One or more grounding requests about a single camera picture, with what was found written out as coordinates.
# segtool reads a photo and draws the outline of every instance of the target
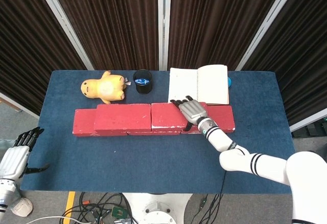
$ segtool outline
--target gray floor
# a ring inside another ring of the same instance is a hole
[[[19,133],[37,126],[37,120],[24,112],[15,112],[7,105],[0,104],[0,139],[14,139]],[[297,151],[316,150],[326,144],[327,137],[295,139]],[[31,220],[44,216],[61,215],[66,207],[68,192],[27,191],[23,193],[34,205],[33,213],[21,218],[7,211],[2,223],[25,224]],[[80,193],[76,193],[75,204],[78,202]],[[87,198],[95,202],[101,193],[87,193]],[[209,196],[205,208],[195,218],[198,223],[212,199]],[[194,194],[185,210],[185,223],[190,223],[193,215],[197,212],[203,195]],[[268,224],[290,223],[292,217],[292,197],[290,195],[262,195],[262,194],[230,194],[225,195],[221,202],[219,215],[215,223],[225,224]],[[40,220],[35,223],[52,224],[59,223],[58,219]],[[106,224],[113,223],[106,218]]]
[[[0,139],[16,139],[18,134],[37,127],[38,119],[0,103]]]

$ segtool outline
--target table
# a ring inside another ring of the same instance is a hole
[[[72,135],[75,109],[96,108],[100,99],[80,91],[86,79],[103,71],[57,70],[51,75],[39,126],[44,133],[29,167],[49,163],[45,172],[26,175],[23,190],[218,193],[224,170],[219,152],[202,135],[85,137]],[[133,71],[112,71],[132,80]],[[135,85],[117,103],[167,102],[169,72],[152,71],[153,90],[138,94]],[[275,74],[230,71],[229,101],[236,124],[231,139],[251,153],[287,159],[293,141]],[[290,187],[244,172],[228,172],[224,193],[290,193]]]

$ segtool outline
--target open notebook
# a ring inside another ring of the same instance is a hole
[[[181,100],[190,95],[207,104],[228,104],[227,66],[208,65],[199,69],[170,69],[169,95]]]

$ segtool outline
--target stuffed animal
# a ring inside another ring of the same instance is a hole
[[[127,79],[121,75],[113,75],[105,71],[99,80],[85,80],[81,91],[87,98],[100,98],[105,104],[110,101],[119,101],[125,98],[123,89],[126,88]]]

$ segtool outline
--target dark curtain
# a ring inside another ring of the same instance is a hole
[[[288,0],[243,69],[276,73],[290,125],[327,108],[327,0]]]
[[[158,69],[158,0],[59,0],[95,69]]]
[[[45,0],[1,0],[0,92],[39,114],[51,72],[85,69]]]
[[[275,0],[171,0],[168,67],[236,68]]]

